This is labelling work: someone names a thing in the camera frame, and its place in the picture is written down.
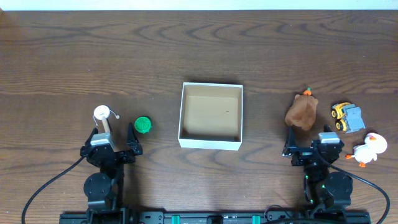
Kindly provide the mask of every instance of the white plush duck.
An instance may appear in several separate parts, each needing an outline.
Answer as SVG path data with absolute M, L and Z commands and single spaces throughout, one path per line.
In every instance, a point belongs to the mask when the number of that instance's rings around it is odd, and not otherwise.
M 366 167 L 366 163 L 374 159 L 377 160 L 377 154 L 383 153 L 387 149 L 387 141 L 380 134 L 369 133 L 365 137 L 365 145 L 355 146 L 354 154 L 347 155 L 346 159 L 355 158 L 359 166 Z

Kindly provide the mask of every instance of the toy truck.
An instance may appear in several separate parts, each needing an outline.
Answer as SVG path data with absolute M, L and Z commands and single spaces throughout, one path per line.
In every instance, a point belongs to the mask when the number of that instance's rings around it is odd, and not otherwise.
M 339 131 L 352 133 L 365 128 L 361 117 L 361 108 L 351 103 L 338 103 L 331 107 L 331 116 L 336 118 L 336 128 Z

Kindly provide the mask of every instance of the brown wooden surface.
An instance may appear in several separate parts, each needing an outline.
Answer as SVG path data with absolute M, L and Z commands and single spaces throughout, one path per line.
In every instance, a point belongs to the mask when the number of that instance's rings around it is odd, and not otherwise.
M 317 122 L 301 138 L 332 125 L 330 106 L 360 106 L 366 130 L 339 133 L 335 164 L 379 184 L 391 198 L 386 223 L 398 222 L 398 12 L 5 12 L 0 18 L 0 223 L 20 223 L 29 197 L 79 158 L 106 104 L 124 147 L 129 121 L 148 115 L 138 135 L 144 155 L 126 168 L 126 203 L 166 210 L 265 210 L 304 203 L 301 167 L 280 154 L 284 116 L 307 86 L 319 99 Z M 244 85 L 243 144 L 238 152 L 181 149 L 182 83 Z M 366 169 L 343 156 L 368 131 L 389 148 Z M 49 185 L 28 223 L 58 223 L 86 209 L 83 183 L 97 172 L 83 161 Z M 351 208 L 375 222 L 382 195 L 354 181 Z

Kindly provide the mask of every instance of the green round object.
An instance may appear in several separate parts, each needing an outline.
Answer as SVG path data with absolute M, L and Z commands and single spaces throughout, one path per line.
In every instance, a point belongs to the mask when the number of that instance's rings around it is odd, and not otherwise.
M 152 127 L 152 123 L 149 118 L 147 117 L 140 117 L 136 119 L 136 122 L 134 123 L 134 127 L 136 130 L 141 133 L 145 134 L 148 133 Z

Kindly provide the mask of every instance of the toy wheel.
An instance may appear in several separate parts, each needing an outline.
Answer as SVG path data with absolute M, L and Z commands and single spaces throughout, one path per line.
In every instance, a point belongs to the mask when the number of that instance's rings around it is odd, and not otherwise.
M 337 111 L 335 109 L 331 110 L 331 117 L 332 118 L 337 118 Z
M 343 124 L 341 123 L 341 121 L 337 121 L 337 122 L 336 122 L 336 128 L 337 128 L 337 130 L 339 130 L 339 131 L 342 131 L 342 130 L 343 130 Z

